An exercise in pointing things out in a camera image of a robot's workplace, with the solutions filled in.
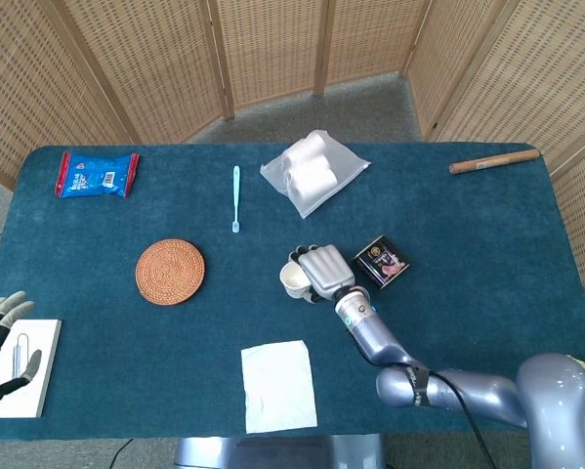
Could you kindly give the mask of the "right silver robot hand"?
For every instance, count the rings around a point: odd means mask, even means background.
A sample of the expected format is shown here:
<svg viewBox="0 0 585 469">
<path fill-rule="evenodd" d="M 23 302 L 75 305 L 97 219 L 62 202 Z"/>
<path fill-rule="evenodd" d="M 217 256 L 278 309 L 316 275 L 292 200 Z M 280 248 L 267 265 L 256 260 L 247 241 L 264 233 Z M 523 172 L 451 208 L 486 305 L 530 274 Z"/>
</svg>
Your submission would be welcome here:
<svg viewBox="0 0 585 469">
<path fill-rule="evenodd" d="M 338 302 L 355 286 L 355 275 L 340 251 L 333 245 L 299 245 L 288 255 L 309 279 L 301 297 L 309 303 L 321 299 Z"/>
</svg>

